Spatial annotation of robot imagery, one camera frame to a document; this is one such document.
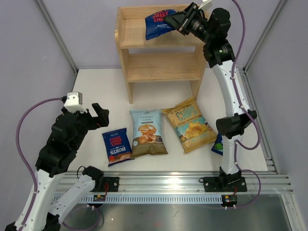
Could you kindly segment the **blue Burts chilli bag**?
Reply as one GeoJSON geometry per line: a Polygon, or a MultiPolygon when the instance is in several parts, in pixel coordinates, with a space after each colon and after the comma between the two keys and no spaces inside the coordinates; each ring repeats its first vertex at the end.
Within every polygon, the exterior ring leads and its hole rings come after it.
{"type": "Polygon", "coordinates": [[[161,10],[145,17],[145,39],[151,40],[174,29],[164,20],[166,16],[174,15],[173,9],[161,10]]]}
{"type": "Polygon", "coordinates": [[[106,148],[108,166],[131,159],[132,149],[127,137],[127,129],[121,128],[102,134],[106,148]]]}

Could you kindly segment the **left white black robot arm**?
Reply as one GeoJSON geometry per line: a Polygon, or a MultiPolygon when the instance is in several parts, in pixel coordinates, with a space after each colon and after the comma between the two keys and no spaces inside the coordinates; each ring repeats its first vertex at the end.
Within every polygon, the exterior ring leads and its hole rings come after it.
{"type": "Polygon", "coordinates": [[[32,192],[19,219],[7,225],[7,231],[58,231],[84,195],[103,188],[103,171],[89,166],[77,183],[52,203],[88,131],[109,125],[109,110],[102,109],[98,103],[93,103],[92,107],[97,114],[95,117],[88,110],[71,113],[62,108],[63,113],[56,118],[47,143],[39,152],[32,192]]]}

